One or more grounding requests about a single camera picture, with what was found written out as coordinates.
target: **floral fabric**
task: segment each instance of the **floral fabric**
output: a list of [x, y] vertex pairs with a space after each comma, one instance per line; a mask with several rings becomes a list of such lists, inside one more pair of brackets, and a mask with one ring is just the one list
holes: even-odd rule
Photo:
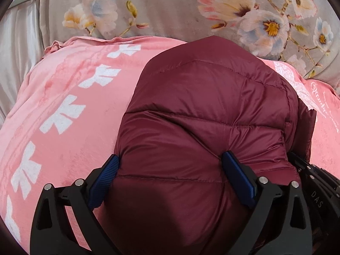
[[340, 21], [327, 0], [40, 0], [40, 28], [45, 47], [81, 35], [215, 34], [340, 94]]

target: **pink bed sheet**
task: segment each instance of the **pink bed sheet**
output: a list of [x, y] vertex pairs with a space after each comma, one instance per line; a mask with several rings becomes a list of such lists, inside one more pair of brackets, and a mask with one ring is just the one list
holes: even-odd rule
[[[27, 252], [43, 186], [70, 185], [102, 166], [113, 152], [144, 66], [183, 43], [160, 37], [73, 37], [46, 49], [0, 130], [0, 215]], [[311, 161], [340, 177], [340, 99], [330, 86], [305, 81], [288, 64], [264, 62], [289, 81], [309, 109], [317, 110]], [[104, 210], [95, 210], [99, 220]], [[68, 213], [79, 243], [87, 247]]]

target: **blue gripper pad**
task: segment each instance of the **blue gripper pad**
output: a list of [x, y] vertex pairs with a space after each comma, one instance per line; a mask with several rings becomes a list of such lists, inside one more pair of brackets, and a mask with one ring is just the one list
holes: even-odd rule
[[94, 181], [88, 192], [87, 206], [91, 210], [99, 207], [103, 203], [110, 185], [117, 175], [118, 169], [119, 157], [117, 155], [111, 156], [104, 166], [98, 169], [101, 173], [98, 175], [98, 178]]
[[257, 194], [255, 173], [250, 167], [242, 165], [230, 150], [222, 154], [222, 168], [240, 202], [253, 208]]

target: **burgundy quilted fabric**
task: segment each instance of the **burgundy quilted fabric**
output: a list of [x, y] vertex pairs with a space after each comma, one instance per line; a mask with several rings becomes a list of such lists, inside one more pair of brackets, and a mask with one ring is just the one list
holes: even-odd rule
[[151, 59], [122, 119], [103, 227], [124, 255], [220, 255], [249, 214], [221, 168], [232, 150], [271, 182], [299, 180], [316, 113], [233, 42], [208, 37]]

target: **floral pillow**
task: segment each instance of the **floral pillow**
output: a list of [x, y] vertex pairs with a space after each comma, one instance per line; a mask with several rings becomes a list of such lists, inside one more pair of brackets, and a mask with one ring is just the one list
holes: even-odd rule
[[75, 35], [218, 35], [340, 94], [340, 21], [327, 0], [39, 0], [44, 45]]

